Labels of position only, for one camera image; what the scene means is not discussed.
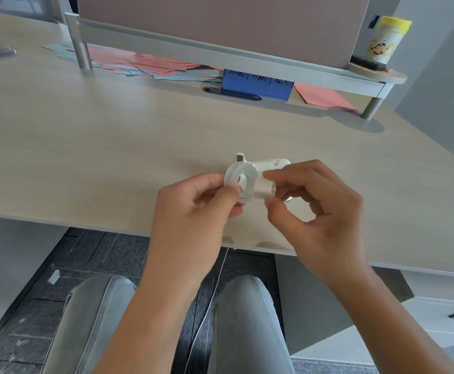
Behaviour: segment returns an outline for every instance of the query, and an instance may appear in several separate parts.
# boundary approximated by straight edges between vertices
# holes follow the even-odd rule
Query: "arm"
[[[347,310],[382,374],[454,374],[454,363],[396,300],[369,265],[362,197],[320,161],[266,171],[277,184],[265,200],[270,222]],[[284,202],[301,197],[316,218],[303,222]]]
[[[94,374],[169,373],[187,310],[213,267],[239,190],[207,174],[162,188],[141,283]]]

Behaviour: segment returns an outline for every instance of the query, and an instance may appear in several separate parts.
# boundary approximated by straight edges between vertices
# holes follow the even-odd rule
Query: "right hand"
[[[265,199],[268,220],[294,247],[304,266],[328,286],[356,283],[372,273],[362,239],[363,199],[319,160],[268,170],[277,185]],[[300,197],[315,219],[304,222],[284,204]]]

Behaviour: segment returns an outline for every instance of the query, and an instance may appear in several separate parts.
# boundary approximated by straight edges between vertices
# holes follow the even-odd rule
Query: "light gray pants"
[[[127,278],[110,274],[75,287],[41,374],[92,373],[135,290]],[[208,373],[294,374],[272,298],[259,278],[237,277],[222,291]]]

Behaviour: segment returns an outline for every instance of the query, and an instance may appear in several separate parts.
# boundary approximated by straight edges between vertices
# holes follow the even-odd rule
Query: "white canister with yellow lid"
[[[374,33],[373,40],[369,44],[365,59],[386,64],[393,52],[409,30],[412,21],[401,18],[381,17]]]

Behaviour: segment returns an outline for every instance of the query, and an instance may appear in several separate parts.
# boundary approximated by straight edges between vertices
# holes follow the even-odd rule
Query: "wooden desk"
[[[248,160],[319,158],[366,201],[376,265],[454,273],[454,156],[386,108],[343,112],[208,95],[200,84],[82,72],[41,45],[59,25],[0,15],[0,216],[146,235],[163,185]],[[368,99],[347,95],[363,108]],[[359,126],[364,132],[349,126]],[[311,218],[299,200],[288,208]],[[231,220],[236,247],[294,254],[253,201]]]

